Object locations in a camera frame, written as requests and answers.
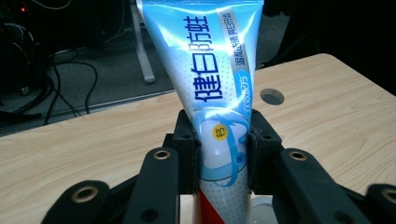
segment brass hole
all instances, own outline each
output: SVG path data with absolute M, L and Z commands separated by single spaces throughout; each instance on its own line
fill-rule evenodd
M 382 189 L 381 193 L 388 201 L 396 203 L 396 189 Z
M 98 192 L 98 188 L 92 185 L 81 187 L 74 192 L 72 200 L 75 203 L 85 203 L 93 199 Z
M 154 158 L 157 160 L 166 160 L 171 156 L 171 153 L 166 150 L 160 150 L 154 153 Z
M 308 158 L 305 156 L 304 153 L 298 151 L 291 151 L 289 152 L 289 156 L 297 161 L 306 161 Z

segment black cable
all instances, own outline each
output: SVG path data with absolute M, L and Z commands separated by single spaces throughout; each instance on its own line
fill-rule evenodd
M 73 106 L 64 98 L 64 96 L 63 96 L 58 90 L 55 89 L 55 87 L 54 87 L 55 85 L 53 84 L 52 79 L 50 79 L 49 77 L 47 77 L 47 79 L 48 79 L 48 81 L 49 81 L 49 83 L 50 83 L 50 85 L 51 85 L 51 87 L 52 87 L 52 90 L 55 91 L 55 93 L 58 94 L 59 97 L 61 97 L 61 99 L 64 101 L 64 103 L 67 104 L 67 105 L 69 106 L 69 108 L 72 110 L 72 112 L 73 112 L 73 114 L 74 114 L 74 117 L 76 118 L 76 117 L 77 117 L 77 114 L 79 114 L 79 115 L 81 116 L 81 114 L 79 113 L 79 111 L 78 111 L 75 107 L 73 107 Z
M 95 80 L 91 86 L 90 91 L 88 92 L 87 96 L 85 97 L 85 104 L 84 104 L 85 111 L 87 112 L 87 114 L 90 114 L 91 112 L 90 112 L 90 107 L 89 107 L 89 100 L 90 100 L 91 94 L 96 86 L 96 83 L 98 81 L 98 72 L 97 72 L 96 68 L 93 65 L 91 65 L 90 63 L 83 63 L 83 62 L 68 62 L 68 63 L 84 64 L 86 66 L 89 66 L 94 72 Z
M 55 71 L 56 77 L 58 78 L 58 91 L 60 91 L 61 90 L 61 78 L 59 76 L 58 69 L 56 68 L 56 65 L 54 63 L 52 64 L 52 67 L 53 67 L 53 69 Z M 49 109 L 47 111 L 47 115 L 46 115 L 46 118 L 44 120 L 43 125 L 48 125 L 49 124 L 50 115 L 52 113 L 52 109 L 55 106 L 56 101 L 58 100 L 58 97 L 59 97 L 59 94 L 56 94 L 56 92 L 55 92 L 55 96 L 53 97 L 53 100 L 52 100 L 52 102 L 49 105 Z

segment toothpaste tube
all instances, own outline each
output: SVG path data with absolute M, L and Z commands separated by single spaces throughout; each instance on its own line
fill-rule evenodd
M 202 148 L 195 223 L 248 223 L 247 134 L 262 0 L 137 0 Z

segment wooden table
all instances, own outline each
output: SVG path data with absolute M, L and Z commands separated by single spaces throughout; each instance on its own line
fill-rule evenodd
M 282 92 L 285 102 L 268 105 L 263 89 Z M 112 188 L 138 174 L 181 108 L 173 92 L 0 138 L 0 223 L 40 223 L 77 182 Z M 339 184 L 359 193 L 396 185 L 396 98 L 333 56 L 257 71 L 254 108 L 284 147 L 312 153 Z M 182 197 L 182 223 L 191 223 L 191 201 Z

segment wire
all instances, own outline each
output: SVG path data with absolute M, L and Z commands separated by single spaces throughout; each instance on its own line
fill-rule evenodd
M 55 71 L 56 77 L 58 78 L 58 91 L 60 91 L 61 90 L 61 78 L 59 76 L 58 69 L 56 68 L 56 65 L 54 63 L 52 64 L 52 67 L 53 67 L 53 69 Z M 58 97 L 59 97 L 59 94 L 56 94 L 56 92 L 55 92 L 55 96 L 53 97 L 52 102 L 49 105 L 49 109 L 47 111 L 47 115 L 46 115 L 46 118 L 44 119 L 43 125 L 48 125 L 49 124 L 50 115 L 52 114 L 53 107 L 55 106 L 56 101 L 58 100 Z
M 113 37 L 111 37 L 110 39 L 108 39 L 107 41 L 105 41 L 105 44 L 107 44 L 108 42 L 111 42 L 112 40 L 114 40 L 115 38 L 123 35 L 123 33 L 121 32 L 122 30 L 122 26 L 124 24 L 124 20 L 125 20 L 125 2 L 124 0 L 120 0 L 121 1 L 121 11 L 122 11 L 122 16 L 121 16 L 121 23 L 120 23 L 120 28 L 119 30 L 113 35 Z
M 90 114 L 91 111 L 90 111 L 90 107 L 89 107 L 89 100 L 90 100 L 93 90 L 95 89 L 96 83 L 98 81 L 98 72 L 97 72 L 96 68 L 93 65 L 91 65 L 90 63 L 83 63 L 83 62 L 68 62 L 68 63 L 84 64 L 86 66 L 89 66 L 93 70 L 93 73 L 95 75 L 95 80 L 90 88 L 90 91 L 88 92 L 87 96 L 85 97 L 85 104 L 84 104 L 85 111 L 87 112 L 87 114 Z
M 51 10 L 60 10 L 60 9 L 64 9 L 64 8 L 68 7 L 68 6 L 70 5 L 70 3 L 72 2 L 72 0 L 69 0 L 69 2 L 68 2 L 66 5 L 62 6 L 62 7 L 47 7 L 47 6 L 45 6 L 44 4 L 42 4 L 42 3 L 40 3 L 40 2 L 38 2 L 38 1 L 36 1 L 36 0 L 32 0 L 32 2 L 34 2 L 34 3 L 38 4 L 38 5 L 40 5 L 41 7 L 47 8 L 47 9 L 51 9 Z
M 33 38 L 32 34 L 23 26 L 16 24 L 16 23 L 10 23 L 10 22 L 6 22 L 6 23 L 4 23 L 4 25 L 13 26 L 13 27 L 18 28 L 21 31 L 21 36 L 24 36 L 24 32 L 27 32 L 27 34 L 30 36 L 30 39 L 32 40 L 32 43 L 35 42 L 35 39 Z
M 49 83 L 52 87 L 54 87 L 53 81 L 52 79 L 50 79 L 49 77 L 47 77 L 47 79 L 49 80 Z M 56 90 L 55 88 L 52 88 L 56 94 L 59 95 L 59 97 L 61 97 L 61 99 L 64 101 L 65 104 L 67 104 L 69 106 L 69 108 L 72 110 L 74 117 L 77 117 L 77 114 L 79 114 L 81 116 L 81 114 L 79 113 L 79 111 L 77 109 L 75 109 L 65 98 L 64 96 L 59 92 L 59 90 Z

